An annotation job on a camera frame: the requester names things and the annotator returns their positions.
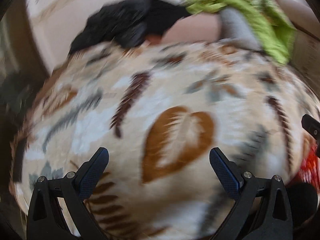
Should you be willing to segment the leaf-pattern beige blanket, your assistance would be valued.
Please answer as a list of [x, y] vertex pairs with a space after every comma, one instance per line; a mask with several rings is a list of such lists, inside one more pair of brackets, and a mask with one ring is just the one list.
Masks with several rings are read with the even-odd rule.
[[319, 97], [288, 66], [223, 43], [123, 50], [101, 43], [71, 56], [37, 94], [12, 155], [11, 191], [28, 212], [37, 178], [62, 178], [104, 147], [110, 161], [86, 201], [113, 239], [199, 239], [233, 202], [209, 163], [218, 147], [255, 176], [298, 172]]

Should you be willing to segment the pink bed sheet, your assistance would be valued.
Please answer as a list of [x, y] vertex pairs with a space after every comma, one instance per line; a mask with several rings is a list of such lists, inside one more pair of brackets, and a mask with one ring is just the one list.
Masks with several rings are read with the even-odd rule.
[[220, 38], [221, 31], [219, 14], [200, 13], [178, 20], [163, 35], [147, 35], [145, 40], [151, 45], [215, 42]]

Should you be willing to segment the green quilted comforter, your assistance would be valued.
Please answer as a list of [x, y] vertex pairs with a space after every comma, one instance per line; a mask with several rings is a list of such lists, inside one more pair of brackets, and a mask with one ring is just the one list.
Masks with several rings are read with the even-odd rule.
[[263, 50], [280, 64], [292, 56], [296, 29], [275, 0], [183, 0], [191, 14], [215, 13], [226, 7], [240, 11]]

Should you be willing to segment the red mesh waste basket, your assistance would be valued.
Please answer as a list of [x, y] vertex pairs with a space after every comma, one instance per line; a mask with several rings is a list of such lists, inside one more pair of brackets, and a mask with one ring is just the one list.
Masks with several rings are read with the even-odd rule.
[[319, 157], [316, 155], [317, 145], [312, 144], [309, 152], [304, 156], [298, 173], [288, 183], [295, 185], [298, 183], [308, 183], [319, 193]]

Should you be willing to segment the black puffer jacket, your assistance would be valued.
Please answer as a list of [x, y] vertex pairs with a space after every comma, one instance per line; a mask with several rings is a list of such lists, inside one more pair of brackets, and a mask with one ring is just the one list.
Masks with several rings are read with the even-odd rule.
[[178, 20], [191, 14], [181, 5], [163, 0], [122, 0], [106, 4], [89, 16], [72, 41], [69, 54], [114, 40], [122, 48], [140, 46], [148, 35], [162, 36]]

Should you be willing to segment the grey quilted pillow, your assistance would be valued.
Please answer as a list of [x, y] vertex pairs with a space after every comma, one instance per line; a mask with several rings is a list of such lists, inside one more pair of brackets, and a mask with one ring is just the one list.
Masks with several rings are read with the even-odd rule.
[[220, 11], [220, 18], [222, 23], [221, 42], [245, 50], [261, 51], [260, 41], [241, 12], [227, 7]]

